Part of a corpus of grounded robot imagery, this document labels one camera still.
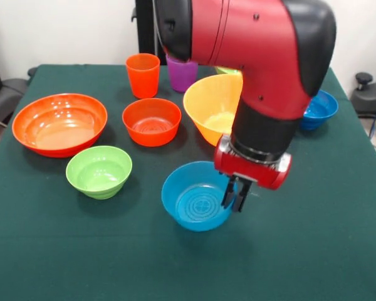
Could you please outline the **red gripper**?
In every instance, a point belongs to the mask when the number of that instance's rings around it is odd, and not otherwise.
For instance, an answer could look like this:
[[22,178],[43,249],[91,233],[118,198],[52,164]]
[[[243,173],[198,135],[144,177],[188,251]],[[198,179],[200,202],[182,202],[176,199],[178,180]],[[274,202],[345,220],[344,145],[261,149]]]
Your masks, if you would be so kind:
[[[278,189],[287,178],[292,163],[292,156],[284,153],[274,163],[260,163],[240,156],[229,143],[229,136],[222,135],[217,143],[214,155],[214,167],[230,176],[221,205],[228,208],[234,201],[232,210],[241,212],[253,182],[267,189]],[[236,177],[242,179],[242,187],[235,198]]]

